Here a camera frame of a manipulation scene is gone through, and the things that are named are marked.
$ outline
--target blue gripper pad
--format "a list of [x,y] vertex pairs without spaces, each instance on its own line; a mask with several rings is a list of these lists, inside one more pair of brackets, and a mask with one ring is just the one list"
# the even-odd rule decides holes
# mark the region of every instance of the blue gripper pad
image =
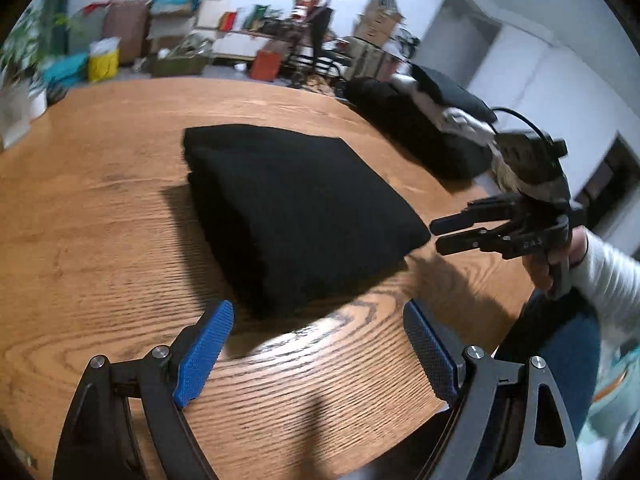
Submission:
[[178,408],[184,408],[202,392],[233,325],[234,307],[231,302],[222,301],[178,366],[174,391]]
[[456,381],[456,366],[414,300],[404,304],[402,324],[409,343],[431,383],[433,393],[449,406],[453,406],[460,393]]

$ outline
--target metal screw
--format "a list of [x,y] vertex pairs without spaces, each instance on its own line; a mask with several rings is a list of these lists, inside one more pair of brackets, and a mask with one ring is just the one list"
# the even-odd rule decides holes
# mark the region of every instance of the metal screw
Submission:
[[539,355],[534,355],[531,358],[531,364],[534,365],[539,370],[542,370],[542,368],[546,366],[546,361]]
[[169,347],[166,345],[156,346],[152,351],[151,355],[156,359],[164,359],[169,355]]
[[104,355],[92,357],[89,364],[91,365],[91,368],[102,368],[102,365],[104,364]]
[[484,350],[479,346],[469,346],[466,348],[466,354],[473,359],[482,359],[484,357]]

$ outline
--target jeans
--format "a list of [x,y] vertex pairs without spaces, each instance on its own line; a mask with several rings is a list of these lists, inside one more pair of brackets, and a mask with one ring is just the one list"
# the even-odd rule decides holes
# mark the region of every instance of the jeans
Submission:
[[525,363],[533,355],[544,358],[554,375],[577,438],[587,419],[600,363],[598,317],[577,290],[556,301],[535,291],[495,358]]

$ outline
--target white sleeve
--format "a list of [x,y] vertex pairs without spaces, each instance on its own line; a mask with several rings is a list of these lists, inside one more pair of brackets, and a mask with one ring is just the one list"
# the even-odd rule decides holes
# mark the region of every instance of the white sleeve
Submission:
[[640,263],[585,231],[589,245],[570,271],[573,286],[596,308],[601,323],[640,336]]

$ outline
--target wooden table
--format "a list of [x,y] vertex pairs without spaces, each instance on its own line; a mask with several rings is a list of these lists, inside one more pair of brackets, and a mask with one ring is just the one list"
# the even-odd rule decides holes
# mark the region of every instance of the wooden table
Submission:
[[[481,189],[447,190],[335,100],[198,78],[73,90],[0,154],[0,426],[50,478],[76,384],[95,354],[142,357],[233,294],[191,206],[187,126],[251,123],[339,136],[425,223]],[[222,479],[331,478],[354,470],[439,408],[404,336],[423,298],[465,342],[493,350],[532,286],[520,262],[433,242],[406,269],[344,304],[276,323],[238,306],[232,336],[186,417]],[[152,478],[158,458],[132,401]]]

